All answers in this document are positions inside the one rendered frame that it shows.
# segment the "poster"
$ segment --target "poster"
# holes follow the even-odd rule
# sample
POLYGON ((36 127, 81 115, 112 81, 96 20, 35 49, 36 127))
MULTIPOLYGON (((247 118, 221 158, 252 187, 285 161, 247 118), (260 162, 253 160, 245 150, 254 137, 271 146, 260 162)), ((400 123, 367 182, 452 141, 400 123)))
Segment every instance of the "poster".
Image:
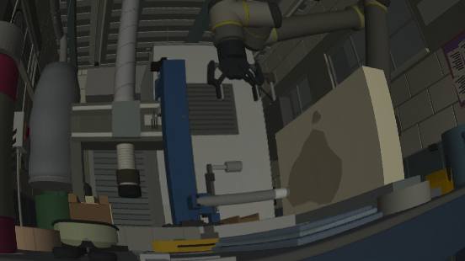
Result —
POLYGON ((465 105, 465 31, 442 46, 460 106, 465 105))

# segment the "gray tank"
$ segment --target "gray tank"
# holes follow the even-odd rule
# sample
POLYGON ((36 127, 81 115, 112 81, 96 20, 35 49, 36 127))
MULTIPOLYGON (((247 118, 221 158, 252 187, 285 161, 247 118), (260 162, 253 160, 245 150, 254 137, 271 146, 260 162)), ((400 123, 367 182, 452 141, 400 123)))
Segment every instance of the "gray tank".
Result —
POLYGON ((37 189, 72 191, 71 108, 79 103, 76 68, 67 62, 45 67, 34 94, 29 119, 29 185, 37 189))

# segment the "metal shutter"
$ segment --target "metal shutter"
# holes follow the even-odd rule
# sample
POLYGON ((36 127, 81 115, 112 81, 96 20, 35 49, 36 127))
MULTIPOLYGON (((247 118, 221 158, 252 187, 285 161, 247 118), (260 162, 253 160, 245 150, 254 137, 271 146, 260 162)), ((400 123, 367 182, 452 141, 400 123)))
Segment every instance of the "metal shutter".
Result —
POLYGON ((142 151, 136 151, 136 168, 141 175, 142 197, 139 199, 120 198, 118 196, 118 184, 116 183, 116 169, 118 169, 116 150, 94 151, 97 194, 108 195, 113 222, 117 226, 152 226, 142 151))
POLYGON ((215 88, 204 83, 187 83, 191 135, 237 135, 238 117, 232 84, 223 84, 224 101, 215 88))

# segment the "stain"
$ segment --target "stain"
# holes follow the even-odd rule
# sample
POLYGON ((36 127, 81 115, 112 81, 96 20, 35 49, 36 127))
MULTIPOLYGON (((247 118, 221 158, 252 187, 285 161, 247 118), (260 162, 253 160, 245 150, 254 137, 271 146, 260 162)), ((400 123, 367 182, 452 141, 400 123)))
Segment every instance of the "stain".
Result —
POLYGON ((342 160, 329 147, 324 132, 312 130, 289 173, 287 198, 292 206, 309 201, 328 204, 342 178, 342 160))
POLYGON ((321 119, 321 114, 317 110, 315 110, 315 112, 313 113, 313 117, 312 117, 312 123, 315 124, 319 122, 320 119, 321 119))

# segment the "blue barrel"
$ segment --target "blue barrel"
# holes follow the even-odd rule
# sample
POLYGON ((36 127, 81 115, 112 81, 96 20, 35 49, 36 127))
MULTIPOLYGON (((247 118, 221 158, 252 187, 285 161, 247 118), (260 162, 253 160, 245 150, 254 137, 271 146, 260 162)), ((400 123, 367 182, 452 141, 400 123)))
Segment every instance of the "blue barrel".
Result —
POLYGON ((446 154, 446 168, 450 166, 454 188, 465 185, 465 125, 442 133, 442 145, 446 154))

